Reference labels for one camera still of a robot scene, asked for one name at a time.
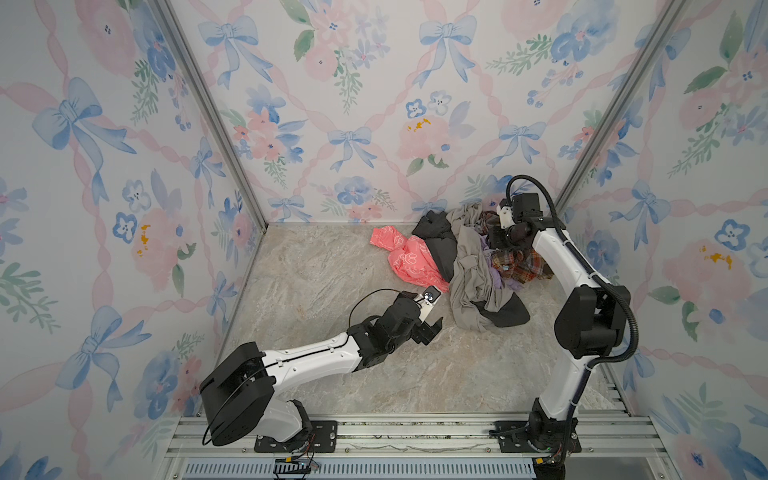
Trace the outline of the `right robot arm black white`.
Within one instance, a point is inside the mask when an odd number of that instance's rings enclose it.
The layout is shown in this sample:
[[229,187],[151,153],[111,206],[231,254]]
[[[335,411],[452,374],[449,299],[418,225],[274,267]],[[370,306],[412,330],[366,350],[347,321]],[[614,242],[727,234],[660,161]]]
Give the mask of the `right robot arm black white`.
[[500,226],[489,231],[490,243],[540,255],[567,298],[554,321],[560,357],[547,387],[534,400],[526,421],[508,426],[498,422],[489,435],[503,447],[567,453],[576,448],[576,410],[589,378],[624,336],[629,292],[608,285],[561,222],[542,212],[537,194],[503,200],[497,214]]

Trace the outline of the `lilac purple cloth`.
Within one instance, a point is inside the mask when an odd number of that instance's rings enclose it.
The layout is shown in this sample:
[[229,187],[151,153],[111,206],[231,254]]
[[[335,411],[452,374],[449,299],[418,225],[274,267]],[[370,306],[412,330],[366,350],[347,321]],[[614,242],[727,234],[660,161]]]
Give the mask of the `lilac purple cloth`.
[[523,290],[523,285],[520,282],[518,282],[518,281],[516,281],[514,279],[511,279],[511,278],[503,277],[501,275],[501,273],[496,268],[493,267],[493,264],[492,264],[493,249],[491,249],[488,246],[488,244],[487,244],[487,236],[486,235],[481,235],[480,236],[480,241],[481,241],[481,245],[482,245],[482,249],[483,249],[483,255],[484,255],[485,261],[486,261],[486,263],[488,265],[488,269],[489,269],[489,272],[490,272],[490,276],[491,276],[491,279],[492,279],[493,286],[496,289],[508,289],[508,290],[512,290],[512,291],[515,291],[515,292],[522,291]]

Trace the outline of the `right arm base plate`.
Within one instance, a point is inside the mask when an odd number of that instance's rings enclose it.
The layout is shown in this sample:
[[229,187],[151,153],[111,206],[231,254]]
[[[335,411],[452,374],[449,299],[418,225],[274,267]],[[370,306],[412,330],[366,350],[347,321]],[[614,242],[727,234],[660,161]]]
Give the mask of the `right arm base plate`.
[[496,421],[488,436],[498,441],[502,453],[559,455],[564,442],[565,421]]

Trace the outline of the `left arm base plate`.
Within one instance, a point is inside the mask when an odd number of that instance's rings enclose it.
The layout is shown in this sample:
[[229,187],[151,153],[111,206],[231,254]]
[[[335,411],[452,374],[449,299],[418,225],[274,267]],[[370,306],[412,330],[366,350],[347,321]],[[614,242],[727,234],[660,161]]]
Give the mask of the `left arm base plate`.
[[311,420],[310,426],[304,428],[292,439],[278,442],[271,437],[258,436],[255,441],[256,453],[334,453],[338,440],[339,423],[333,420]]

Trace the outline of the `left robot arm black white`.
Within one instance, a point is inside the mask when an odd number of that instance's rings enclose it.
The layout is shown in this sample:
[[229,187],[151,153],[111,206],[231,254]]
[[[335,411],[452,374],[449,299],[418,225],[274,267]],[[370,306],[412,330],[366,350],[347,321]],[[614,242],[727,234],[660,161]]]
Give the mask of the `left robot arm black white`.
[[377,366],[409,341],[429,345],[442,330],[441,320],[427,322],[441,296],[434,286],[421,293],[399,291],[383,314],[310,345],[265,351],[254,342],[239,345],[200,384],[207,421],[202,444],[222,447],[255,433],[278,451],[309,447],[317,428],[306,408],[278,395]]

